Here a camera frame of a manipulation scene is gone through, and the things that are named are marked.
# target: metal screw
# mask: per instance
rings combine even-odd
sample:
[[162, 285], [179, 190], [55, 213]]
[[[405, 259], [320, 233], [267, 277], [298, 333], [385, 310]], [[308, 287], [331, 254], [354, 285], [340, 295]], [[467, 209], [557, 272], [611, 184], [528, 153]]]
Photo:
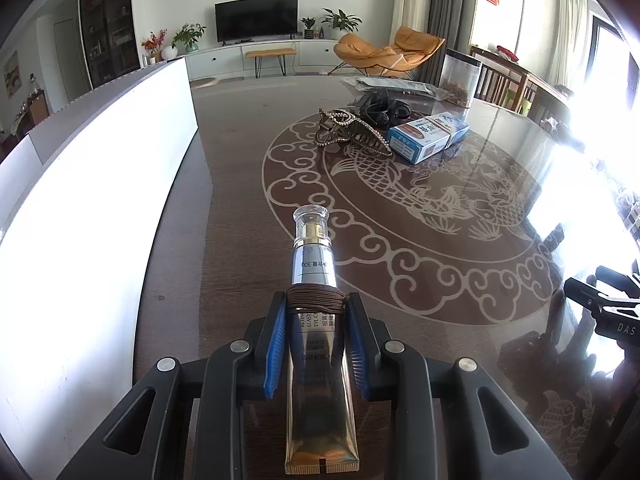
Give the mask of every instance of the metal screw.
[[391, 352], [392, 354], [401, 354], [404, 352], [404, 345], [401, 342], [392, 339], [385, 343], [385, 349], [387, 352]]
[[249, 343], [244, 339], [238, 339], [236, 341], [233, 341], [231, 345], [229, 345], [229, 348], [231, 348], [232, 352], [241, 354], [242, 352], [246, 352], [249, 349]]
[[170, 357], [163, 357], [158, 361], [158, 370], [161, 372], [168, 372], [169, 370], [173, 370], [175, 368], [175, 360]]
[[465, 372], [473, 372], [476, 368], [478, 368], [478, 364], [471, 357], [463, 357], [458, 361], [458, 366], [462, 368]]

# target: transparent container with black lid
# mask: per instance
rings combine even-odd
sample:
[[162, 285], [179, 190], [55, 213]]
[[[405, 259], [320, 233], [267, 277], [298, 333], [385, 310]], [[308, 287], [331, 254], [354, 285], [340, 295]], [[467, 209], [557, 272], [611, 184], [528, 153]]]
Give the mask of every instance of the transparent container with black lid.
[[452, 94], [446, 100], [463, 108], [471, 107], [481, 69], [482, 62], [475, 57], [448, 48], [440, 76], [440, 88]]

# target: black tv screen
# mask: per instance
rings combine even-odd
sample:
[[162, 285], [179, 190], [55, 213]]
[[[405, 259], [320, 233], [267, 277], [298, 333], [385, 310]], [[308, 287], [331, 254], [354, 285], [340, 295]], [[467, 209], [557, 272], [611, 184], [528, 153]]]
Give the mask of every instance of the black tv screen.
[[236, 0], [216, 4], [218, 41], [298, 33], [298, 0]]

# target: toothpaste box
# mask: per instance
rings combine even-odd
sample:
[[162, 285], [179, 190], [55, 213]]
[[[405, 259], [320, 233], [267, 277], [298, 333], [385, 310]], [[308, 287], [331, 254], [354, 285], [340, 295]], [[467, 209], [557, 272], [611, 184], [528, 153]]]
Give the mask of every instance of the toothpaste box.
[[468, 126], [449, 112], [423, 117], [389, 130], [391, 148], [412, 164], [461, 140]]

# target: plant pot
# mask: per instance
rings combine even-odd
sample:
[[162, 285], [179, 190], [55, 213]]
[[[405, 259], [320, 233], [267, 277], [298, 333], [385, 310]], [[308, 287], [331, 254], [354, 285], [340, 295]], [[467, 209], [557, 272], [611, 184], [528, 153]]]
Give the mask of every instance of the plant pot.
[[340, 40], [341, 37], [349, 33], [349, 31], [346, 28], [343, 30], [340, 30], [340, 28], [332, 28], [332, 31], [334, 32], [334, 40], [338, 40], [338, 41]]
[[178, 49], [174, 46], [166, 46], [162, 49], [162, 59], [169, 60], [174, 59], [178, 55]]

